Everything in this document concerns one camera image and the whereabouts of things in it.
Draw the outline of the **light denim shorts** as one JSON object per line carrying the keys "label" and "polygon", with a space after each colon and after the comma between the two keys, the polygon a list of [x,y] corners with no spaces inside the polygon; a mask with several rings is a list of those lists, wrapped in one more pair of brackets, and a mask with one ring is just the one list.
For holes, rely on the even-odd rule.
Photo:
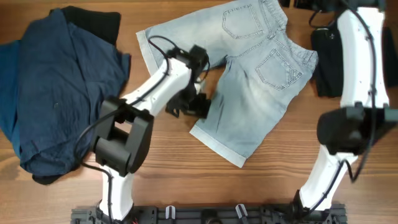
{"label": "light denim shorts", "polygon": [[232,1],[137,33],[150,74],[174,46],[198,45],[211,67],[224,65],[208,116],[190,132],[238,167],[280,121],[317,65],[315,51],[288,38],[287,22],[277,0]]}

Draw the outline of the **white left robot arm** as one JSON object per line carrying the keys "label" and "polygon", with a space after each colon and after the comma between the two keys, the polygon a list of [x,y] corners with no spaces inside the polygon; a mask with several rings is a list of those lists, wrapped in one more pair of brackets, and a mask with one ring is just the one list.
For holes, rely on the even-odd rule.
{"label": "white left robot arm", "polygon": [[210,64],[205,49],[169,50],[158,71],[122,98],[103,102],[91,149],[103,172],[103,196],[87,223],[135,223],[132,181],[150,148],[155,117],[165,110],[206,118],[211,101],[200,74]]}

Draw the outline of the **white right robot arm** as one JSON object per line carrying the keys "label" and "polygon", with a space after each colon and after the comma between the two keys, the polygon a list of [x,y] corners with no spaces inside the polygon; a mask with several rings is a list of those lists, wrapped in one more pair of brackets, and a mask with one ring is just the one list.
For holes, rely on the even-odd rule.
{"label": "white right robot arm", "polygon": [[335,11],[343,59],[340,108],[320,116],[320,150],[306,183],[289,205],[292,220],[325,212],[345,173],[356,182],[371,148],[397,124],[384,84],[384,1],[314,1],[318,12]]}

